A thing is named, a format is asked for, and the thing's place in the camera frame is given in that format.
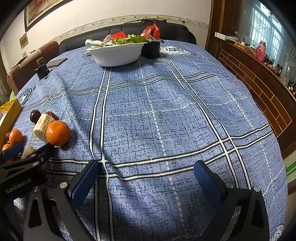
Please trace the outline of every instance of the yellow box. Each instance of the yellow box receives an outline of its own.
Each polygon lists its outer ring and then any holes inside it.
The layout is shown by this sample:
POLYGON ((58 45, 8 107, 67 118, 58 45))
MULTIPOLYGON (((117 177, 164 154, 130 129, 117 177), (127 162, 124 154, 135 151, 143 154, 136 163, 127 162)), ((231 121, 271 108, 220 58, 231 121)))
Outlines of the yellow box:
POLYGON ((0 151, 2 151, 2 147, 5 144, 5 135, 7 132, 11 131, 11 128, 19 115, 22 107, 17 99, 13 99, 11 101, 8 101, 4 105, 0 107, 1 112, 5 112, 6 116, 2 120, 2 123, 0 123, 0 151))

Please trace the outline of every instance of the banana piece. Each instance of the banana piece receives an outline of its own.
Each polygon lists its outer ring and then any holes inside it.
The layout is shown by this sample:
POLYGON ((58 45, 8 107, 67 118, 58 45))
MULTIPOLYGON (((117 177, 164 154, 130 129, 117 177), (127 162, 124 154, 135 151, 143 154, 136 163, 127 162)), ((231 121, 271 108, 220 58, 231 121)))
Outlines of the banana piece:
POLYGON ((49 124, 53 121, 55 121, 55 119, 50 115, 42 114, 33 129, 33 134, 41 141, 48 142, 46 131, 49 124))
POLYGON ((31 153, 33 153, 34 151, 36 151, 36 149, 34 149, 34 148, 31 147, 31 146, 27 146, 27 147, 24 149, 24 152, 23 152, 23 154, 22 154, 22 159, 27 158, 27 156, 30 155, 31 153))

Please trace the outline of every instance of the black leather sofa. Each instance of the black leather sofa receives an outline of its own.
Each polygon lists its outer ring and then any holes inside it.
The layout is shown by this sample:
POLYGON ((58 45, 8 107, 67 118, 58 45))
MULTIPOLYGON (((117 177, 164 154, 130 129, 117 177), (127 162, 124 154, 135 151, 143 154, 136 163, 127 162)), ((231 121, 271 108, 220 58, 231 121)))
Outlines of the black leather sofa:
MULTIPOLYGON (((141 34, 145 27, 153 25, 155 22, 145 21, 136 23, 125 23, 120 25, 113 25, 109 27, 99 28, 93 31, 89 31, 83 34, 79 34, 68 39, 63 40, 59 44, 59 55, 85 46, 86 39, 101 40, 104 39, 108 34, 115 34, 120 31, 124 31, 128 34, 141 34)), ((160 38, 167 40, 177 40, 187 43, 196 44, 196 38, 188 28, 184 25, 177 23, 168 23, 166 21, 156 22, 156 25, 160 29, 160 38)))

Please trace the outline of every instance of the brown chair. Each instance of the brown chair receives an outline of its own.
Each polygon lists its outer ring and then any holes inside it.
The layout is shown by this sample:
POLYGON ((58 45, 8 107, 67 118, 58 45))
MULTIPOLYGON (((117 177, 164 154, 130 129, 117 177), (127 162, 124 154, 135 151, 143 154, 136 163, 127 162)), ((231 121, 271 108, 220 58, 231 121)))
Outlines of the brown chair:
POLYGON ((43 57, 45 62, 58 56, 59 44, 56 41, 50 42, 34 51, 27 58, 14 66, 7 75, 7 83, 15 95, 36 73, 38 68, 36 61, 43 57))

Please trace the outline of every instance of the black tablet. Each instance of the black tablet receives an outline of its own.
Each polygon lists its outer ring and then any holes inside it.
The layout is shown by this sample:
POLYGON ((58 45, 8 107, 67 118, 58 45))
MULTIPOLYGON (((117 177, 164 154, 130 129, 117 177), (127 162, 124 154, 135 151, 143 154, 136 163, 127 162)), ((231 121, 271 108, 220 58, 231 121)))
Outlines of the black tablet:
POLYGON ((47 68, 58 67, 60 64, 64 63, 68 58, 57 59, 54 61, 49 62, 46 66, 47 68))

